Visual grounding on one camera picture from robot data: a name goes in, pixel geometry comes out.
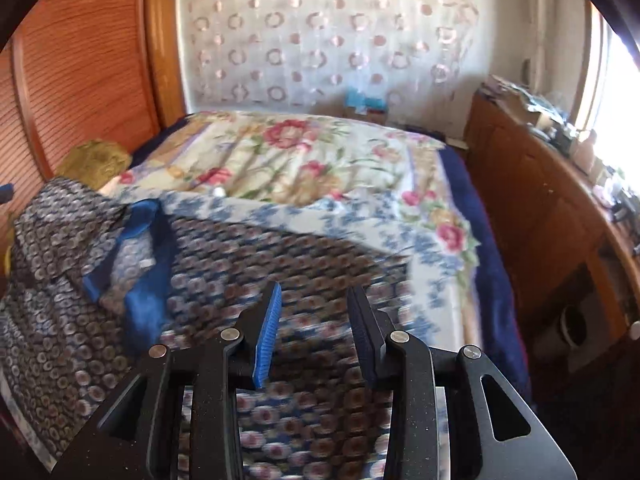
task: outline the wooden desk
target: wooden desk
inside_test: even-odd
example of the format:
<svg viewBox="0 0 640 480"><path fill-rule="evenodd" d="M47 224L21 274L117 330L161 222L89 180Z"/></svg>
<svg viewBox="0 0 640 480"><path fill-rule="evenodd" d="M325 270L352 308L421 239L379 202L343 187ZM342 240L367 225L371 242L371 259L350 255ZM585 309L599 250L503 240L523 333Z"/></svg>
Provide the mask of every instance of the wooden desk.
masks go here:
<svg viewBox="0 0 640 480"><path fill-rule="evenodd" d="M638 319L640 262L624 228L595 201L586 176L528 132L522 111L480 94L465 140L467 167L510 275L526 343L590 287L612 340L625 335ZM622 290L611 272L616 268Z"/></svg>

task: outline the metal screw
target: metal screw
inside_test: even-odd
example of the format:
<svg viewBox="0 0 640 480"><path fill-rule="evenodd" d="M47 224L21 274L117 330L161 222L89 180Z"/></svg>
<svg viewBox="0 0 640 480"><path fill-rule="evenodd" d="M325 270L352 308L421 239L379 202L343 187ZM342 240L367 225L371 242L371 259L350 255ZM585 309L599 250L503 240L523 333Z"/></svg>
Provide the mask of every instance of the metal screw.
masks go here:
<svg viewBox="0 0 640 480"><path fill-rule="evenodd" d="M149 357L153 359L158 359L160 357L164 357L166 355L166 346L164 345L153 345L149 349Z"/></svg>
<svg viewBox="0 0 640 480"><path fill-rule="evenodd" d="M237 328L225 328L220 332L220 337L225 341L235 341L240 337L240 331Z"/></svg>
<svg viewBox="0 0 640 480"><path fill-rule="evenodd" d="M462 353L469 359L479 359L482 355L481 349L474 345L467 345L462 349Z"/></svg>
<svg viewBox="0 0 640 480"><path fill-rule="evenodd" d="M395 341L396 343L406 343L409 341L409 335L407 332L403 332L402 330L394 330L391 333L391 341Z"/></svg>

